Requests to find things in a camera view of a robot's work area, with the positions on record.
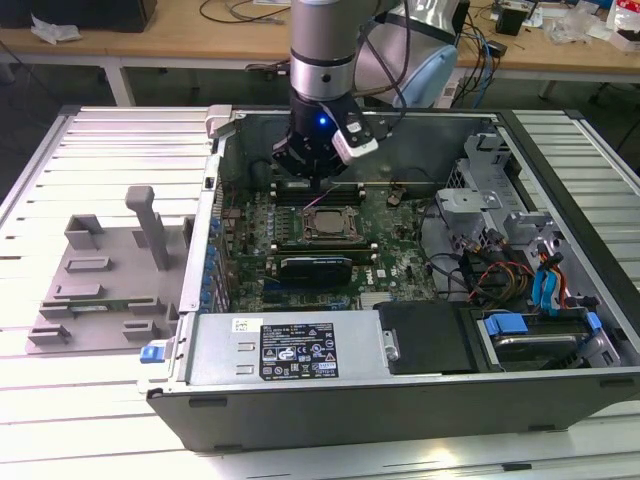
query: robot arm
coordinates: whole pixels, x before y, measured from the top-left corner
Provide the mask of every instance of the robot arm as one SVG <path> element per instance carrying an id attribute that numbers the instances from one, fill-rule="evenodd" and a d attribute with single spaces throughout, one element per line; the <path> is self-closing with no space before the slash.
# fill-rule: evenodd
<path id="1" fill-rule="evenodd" d="M 403 0 L 397 4 L 398 0 L 292 1 L 291 121 L 287 137 L 274 146 L 274 158 L 291 174 L 308 178 L 316 188 L 323 178 L 340 174 L 355 159 L 378 148 L 373 130 L 352 95 L 354 79 L 364 89 L 382 86 L 372 91 L 381 92 L 383 100 L 388 101 L 392 94 L 384 89 L 390 82 L 384 74 L 380 77 L 380 65 L 372 60 L 371 51 L 358 49 L 361 26 L 375 15 L 389 12 L 387 21 L 376 24 L 368 35 L 397 76 L 403 71 L 410 32 L 410 41 L 416 41 L 418 48 L 409 52 L 404 85 L 422 66 L 425 52 L 454 41 L 451 17 L 457 0 Z M 387 48 L 399 45 L 398 40 L 401 50 Z M 446 82 L 451 72 L 445 73 Z"/>

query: sticker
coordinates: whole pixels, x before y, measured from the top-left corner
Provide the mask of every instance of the sticker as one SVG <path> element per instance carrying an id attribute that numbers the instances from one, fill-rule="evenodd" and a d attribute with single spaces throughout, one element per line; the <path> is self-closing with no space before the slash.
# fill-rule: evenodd
<path id="1" fill-rule="evenodd" d="M 332 323 L 262 325 L 260 332 L 260 376 L 263 380 L 309 380 L 339 376 Z"/>
<path id="2" fill-rule="evenodd" d="M 261 326 L 261 318 L 234 318 L 231 323 L 231 331 L 233 333 L 258 333 Z"/>

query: wooden table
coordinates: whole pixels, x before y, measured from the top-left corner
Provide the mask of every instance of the wooden table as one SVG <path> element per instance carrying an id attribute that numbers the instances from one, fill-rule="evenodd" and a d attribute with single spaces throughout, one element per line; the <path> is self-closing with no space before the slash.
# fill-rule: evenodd
<path id="1" fill-rule="evenodd" d="M 211 22 L 200 16 L 202 0 L 158 0 L 156 13 L 143 33 L 83 30 L 77 42 L 49 45 L 29 30 L 0 31 L 2 40 L 26 63 L 96 65 L 105 69 L 116 103 L 134 105 L 126 67 L 242 69 L 248 63 L 274 62 L 289 55 L 287 25 Z M 487 0 L 476 0 L 472 15 Z M 231 18 L 222 0 L 206 13 Z M 243 12 L 258 15 L 268 7 L 248 5 Z M 623 53 L 602 40 L 590 45 L 553 45 L 540 29 L 522 29 L 511 37 L 495 33 L 495 24 L 478 15 L 474 21 L 490 40 L 508 46 L 497 76 L 514 79 L 640 83 L 640 55 Z M 288 13 L 281 14 L 289 22 Z M 476 51 L 471 42 L 460 44 L 457 75 L 473 68 Z M 11 62 L 6 53 L 0 61 Z"/>

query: blue clip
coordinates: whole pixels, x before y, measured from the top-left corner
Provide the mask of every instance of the blue clip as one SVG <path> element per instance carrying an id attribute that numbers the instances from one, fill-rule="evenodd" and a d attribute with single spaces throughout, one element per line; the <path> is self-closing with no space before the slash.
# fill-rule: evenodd
<path id="1" fill-rule="evenodd" d="M 553 307 L 553 292 L 558 284 L 558 277 L 546 270 L 538 270 L 533 280 L 531 298 L 535 305 L 552 317 L 558 316 L 558 309 Z"/>
<path id="2" fill-rule="evenodd" d="M 519 313 L 494 313 L 484 321 L 490 337 L 499 334 L 529 333 L 524 317 Z"/>
<path id="3" fill-rule="evenodd" d="M 147 345 L 140 350 L 140 363 L 164 363 L 164 347 Z"/>
<path id="4" fill-rule="evenodd" d="M 217 218 L 212 218 L 211 219 L 211 233 L 219 233 L 220 232 L 220 220 L 218 220 Z"/>
<path id="5" fill-rule="evenodd" d="M 591 327 L 591 330 L 593 330 L 593 333 L 598 333 L 602 328 L 600 318 L 598 318 L 598 315 L 593 312 L 587 313 L 587 322 L 589 322 L 589 326 Z"/>

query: red wire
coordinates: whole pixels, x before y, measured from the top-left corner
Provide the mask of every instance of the red wire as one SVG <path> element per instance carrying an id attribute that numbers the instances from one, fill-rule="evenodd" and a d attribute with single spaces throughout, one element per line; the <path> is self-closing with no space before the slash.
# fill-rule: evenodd
<path id="1" fill-rule="evenodd" d="M 529 267 L 527 267 L 526 265 L 522 265 L 521 263 L 516 263 L 516 262 L 495 262 L 495 263 L 492 263 L 491 265 L 489 265 L 489 268 L 487 268 L 487 270 L 482 274 L 482 276 L 478 280 L 478 285 L 480 285 L 482 283 L 482 281 L 485 278 L 487 278 L 487 275 L 489 275 L 489 273 L 491 272 L 491 270 L 493 268 L 495 268 L 495 267 L 509 268 L 509 267 L 507 267 L 507 265 L 513 265 L 515 267 L 521 268 L 526 273 L 528 273 L 529 275 L 533 276 L 533 272 L 531 271 L 531 269 Z M 475 297 L 476 294 L 477 294 L 477 292 L 475 292 L 475 291 L 471 292 L 471 294 L 469 295 L 469 299 L 468 300 L 473 299 L 473 297 Z"/>

